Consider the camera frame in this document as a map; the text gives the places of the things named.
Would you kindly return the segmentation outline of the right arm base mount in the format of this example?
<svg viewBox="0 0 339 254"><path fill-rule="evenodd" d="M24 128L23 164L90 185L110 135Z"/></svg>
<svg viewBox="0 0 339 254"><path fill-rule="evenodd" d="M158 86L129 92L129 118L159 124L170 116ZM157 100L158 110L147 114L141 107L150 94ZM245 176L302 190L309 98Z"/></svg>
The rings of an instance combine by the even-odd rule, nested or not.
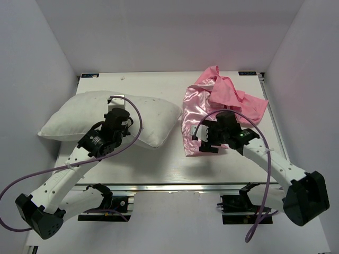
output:
<svg viewBox="0 0 339 254"><path fill-rule="evenodd" d="M262 200L258 204L250 201L247 193L253 187L264 187L262 183L226 184L219 186L220 201L216 207L221 211L224 225L254 225L259 218Z"/></svg>

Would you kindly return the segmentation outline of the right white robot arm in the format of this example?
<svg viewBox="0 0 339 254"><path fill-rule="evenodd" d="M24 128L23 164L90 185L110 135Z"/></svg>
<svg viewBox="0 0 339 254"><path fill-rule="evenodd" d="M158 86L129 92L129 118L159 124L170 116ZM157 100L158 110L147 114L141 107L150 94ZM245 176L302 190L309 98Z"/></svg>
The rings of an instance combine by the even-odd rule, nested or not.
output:
<svg viewBox="0 0 339 254"><path fill-rule="evenodd" d="M287 161L267 147L262 134L252 129L243 129L235 113L218 110L216 120L203 118L191 126L193 140L200 140L199 150L218 153L223 144L256 163L274 178L280 189L260 183L248 183L238 195L223 196L220 206L223 211L251 211L265 202L264 208L284 213L294 224L303 226L329 209L325 179L317 171L309 173Z"/></svg>

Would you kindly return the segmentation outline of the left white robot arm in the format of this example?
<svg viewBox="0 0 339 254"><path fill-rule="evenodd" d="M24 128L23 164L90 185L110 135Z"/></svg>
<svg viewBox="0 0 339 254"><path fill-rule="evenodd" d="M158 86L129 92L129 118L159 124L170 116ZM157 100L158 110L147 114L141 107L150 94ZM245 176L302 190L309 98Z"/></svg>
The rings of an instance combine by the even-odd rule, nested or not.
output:
<svg viewBox="0 0 339 254"><path fill-rule="evenodd" d="M51 238L68 219L88 210L107 211L112 192L102 184L87 186L68 198L74 185L103 157L111 154L128 136L133 120L128 111L113 108L78 141L65 162L66 169L54 173L30 195L20 194L15 203L22 219L42 239Z"/></svg>

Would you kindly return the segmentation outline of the pink pillowcase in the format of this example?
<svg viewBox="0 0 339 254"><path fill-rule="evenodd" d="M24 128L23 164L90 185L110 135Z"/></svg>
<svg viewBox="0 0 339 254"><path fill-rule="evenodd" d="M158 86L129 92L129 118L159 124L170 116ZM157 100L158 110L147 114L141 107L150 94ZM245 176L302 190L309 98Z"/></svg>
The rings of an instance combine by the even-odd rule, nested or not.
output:
<svg viewBox="0 0 339 254"><path fill-rule="evenodd" d="M190 129L210 112L230 109L259 124L269 101L237 90L232 80L222 76L218 66L208 67L199 79L186 89L183 99L181 131L186 157L201 156L200 141L192 140Z"/></svg>

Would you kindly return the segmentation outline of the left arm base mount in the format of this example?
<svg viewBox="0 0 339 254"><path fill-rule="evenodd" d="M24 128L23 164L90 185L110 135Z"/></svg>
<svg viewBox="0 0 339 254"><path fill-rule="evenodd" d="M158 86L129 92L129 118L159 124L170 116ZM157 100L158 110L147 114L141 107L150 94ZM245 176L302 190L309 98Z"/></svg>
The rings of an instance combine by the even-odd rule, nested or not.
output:
<svg viewBox="0 0 339 254"><path fill-rule="evenodd" d="M133 211L134 197L125 195L115 195L105 185L95 184L87 186L101 192L103 200L99 207L92 208L77 217L78 221L86 222L128 222Z"/></svg>

